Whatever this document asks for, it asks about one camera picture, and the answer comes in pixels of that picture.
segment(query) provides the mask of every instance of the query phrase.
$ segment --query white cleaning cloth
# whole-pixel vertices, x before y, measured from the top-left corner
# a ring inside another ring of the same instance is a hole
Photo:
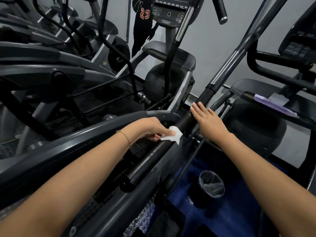
[[[175,141],[177,144],[179,144],[180,138],[183,135],[182,132],[178,129],[178,127],[175,127],[175,126],[169,127],[169,130],[175,131],[176,135],[173,135],[173,136],[162,135],[162,137],[160,137],[160,140],[162,140],[162,141],[165,141],[165,140]]]

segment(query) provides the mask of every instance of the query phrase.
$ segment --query purple paper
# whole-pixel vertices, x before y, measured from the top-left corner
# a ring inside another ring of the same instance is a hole
[[[263,96],[260,96],[260,95],[257,95],[255,94],[255,97],[254,97],[255,101],[259,102],[259,103],[262,103],[264,104],[265,106],[267,107],[270,107],[278,112],[281,112],[287,116],[291,116],[291,117],[295,117],[295,118],[298,118],[297,116],[297,113],[289,110],[288,108],[284,107],[284,106],[280,106],[274,102],[272,102],[271,100],[263,97]]]

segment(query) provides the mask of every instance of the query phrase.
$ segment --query foam grip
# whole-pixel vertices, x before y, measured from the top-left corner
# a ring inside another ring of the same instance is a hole
[[[212,1],[215,7],[219,24],[221,25],[225,24],[228,21],[228,17],[227,17],[223,0],[212,0]]]

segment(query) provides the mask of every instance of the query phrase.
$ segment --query bracelet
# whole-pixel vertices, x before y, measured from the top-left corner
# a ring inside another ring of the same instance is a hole
[[[121,130],[116,131],[116,133],[118,133],[118,132],[120,132],[120,133],[122,133],[123,135],[125,135],[125,133],[124,133],[123,131],[121,131]],[[131,142],[130,142],[129,138],[127,137],[127,135],[125,135],[125,137],[126,137],[126,139],[128,140],[129,146],[131,147]]]

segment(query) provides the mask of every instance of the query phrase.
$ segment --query number 23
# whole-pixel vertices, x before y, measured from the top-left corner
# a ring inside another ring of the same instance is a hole
[[[147,20],[149,18],[150,15],[150,10],[146,10],[144,8],[141,9],[140,12],[140,18],[144,20],[144,18]]]

